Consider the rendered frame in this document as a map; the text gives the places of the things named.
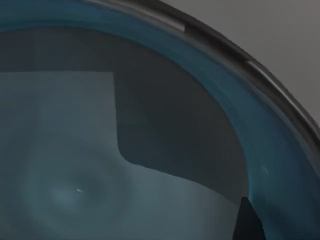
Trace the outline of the blue bowl with dark rim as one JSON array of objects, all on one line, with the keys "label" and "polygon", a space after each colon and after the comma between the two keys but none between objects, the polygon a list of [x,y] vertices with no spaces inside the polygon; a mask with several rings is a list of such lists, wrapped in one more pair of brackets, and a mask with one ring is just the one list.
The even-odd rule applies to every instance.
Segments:
[{"label": "blue bowl with dark rim", "polygon": [[320,127],[159,0],[0,0],[0,240],[320,240]]}]

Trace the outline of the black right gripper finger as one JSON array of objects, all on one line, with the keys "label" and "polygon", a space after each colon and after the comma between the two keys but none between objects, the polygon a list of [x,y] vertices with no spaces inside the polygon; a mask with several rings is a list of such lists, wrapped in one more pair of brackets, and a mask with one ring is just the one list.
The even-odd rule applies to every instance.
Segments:
[{"label": "black right gripper finger", "polygon": [[263,224],[247,197],[241,199],[232,240],[266,240]]}]

